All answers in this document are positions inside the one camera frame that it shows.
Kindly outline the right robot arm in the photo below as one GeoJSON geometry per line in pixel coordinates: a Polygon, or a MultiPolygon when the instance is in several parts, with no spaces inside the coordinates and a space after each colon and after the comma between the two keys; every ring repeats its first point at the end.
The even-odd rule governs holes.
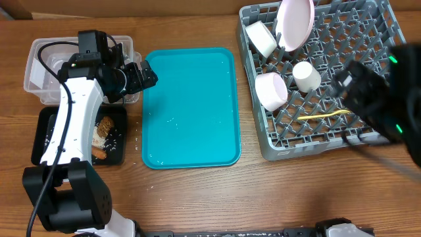
{"type": "Polygon", "coordinates": [[[389,50],[389,78],[351,61],[331,80],[332,97],[392,143],[403,142],[420,165],[420,44],[389,50]]]}

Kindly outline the pink bowl with rice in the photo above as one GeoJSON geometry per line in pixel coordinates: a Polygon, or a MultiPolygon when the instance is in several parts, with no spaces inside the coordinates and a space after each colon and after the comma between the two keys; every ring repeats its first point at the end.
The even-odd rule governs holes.
{"type": "Polygon", "coordinates": [[[275,72],[258,75],[255,80],[255,90],[260,103],[268,111],[275,111],[288,99],[286,84],[275,72]]]}

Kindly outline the white paper cup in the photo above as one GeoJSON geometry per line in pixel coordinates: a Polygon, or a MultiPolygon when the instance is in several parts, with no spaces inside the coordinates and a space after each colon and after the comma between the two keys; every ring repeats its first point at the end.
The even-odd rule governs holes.
{"type": "Polygon", "coordinates": [[[298,89],[308,93],[321,84],[320,73],[307,61],[301,61],[293,67],[293,77],[298,89]]]}

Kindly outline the white bowl with walnut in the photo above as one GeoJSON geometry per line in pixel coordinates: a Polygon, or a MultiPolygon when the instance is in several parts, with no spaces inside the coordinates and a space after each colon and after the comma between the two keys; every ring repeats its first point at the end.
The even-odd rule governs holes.
{"type": "Polygon", "coordinates": [[[263,57],[269,58],[275,48],[277,48],[276,40],[261,21],[247,26],[245,31],[253,45],[263,57]]]}

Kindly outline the brown carrot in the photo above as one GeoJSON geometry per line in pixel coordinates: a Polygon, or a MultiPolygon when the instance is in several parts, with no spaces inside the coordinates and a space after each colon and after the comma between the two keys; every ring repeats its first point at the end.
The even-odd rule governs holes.
{"type": "Polygon", "coordinates": [[[107,153],[106,151],[102,150],[101,148],[92,146],[91,147],[91,154],[97,159],[106,159],[107,153]]]}

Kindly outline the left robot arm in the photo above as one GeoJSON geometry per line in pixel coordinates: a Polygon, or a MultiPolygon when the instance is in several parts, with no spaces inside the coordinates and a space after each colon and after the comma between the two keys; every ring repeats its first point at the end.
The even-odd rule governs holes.
{"type": "Polygon", "coordinates": [[[78,34],[78,52],[54,73],[60,104],[53,135],[39,165],[22,175],[33,205],[30,220],[75,236],[143,236],[139,224],[113,209],[111,192],[91,164],[95,119],[110,103],[155,86],[147,61],[125,63],[122,45],[99,30],[78,34]]]}

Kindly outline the pink round plate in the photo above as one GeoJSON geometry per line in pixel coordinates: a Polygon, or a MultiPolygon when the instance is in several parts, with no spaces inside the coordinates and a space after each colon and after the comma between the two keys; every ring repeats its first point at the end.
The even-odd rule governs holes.
{"type": "Polygon", "coordinates": [[[314,23],[313,0],[283,0],[277,13],[275,33],[281,33],[279,46],[290,52],[309,38],[314,23]]]}

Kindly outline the yellow plastic spoon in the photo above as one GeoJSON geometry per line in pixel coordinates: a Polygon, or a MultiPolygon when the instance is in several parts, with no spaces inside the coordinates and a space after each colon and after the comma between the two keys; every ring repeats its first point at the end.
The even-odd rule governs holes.
{"type": "Polygon", "coordinates": [[[322,118],[326,118],[326,117],[332,117],[332,116],[336,116],[336,115],[343,115],[343,114],[350,114],[350,113],[352,113],[352,112],[348,111],[348,110],[345,110],[345,109],[341,109],[341,110],[336,110],[332,113],[327,113],[327,114],[322,114],[322,115],[301,116],[301,117],[297,117],[297,120],[322,119],[322,118]]]}

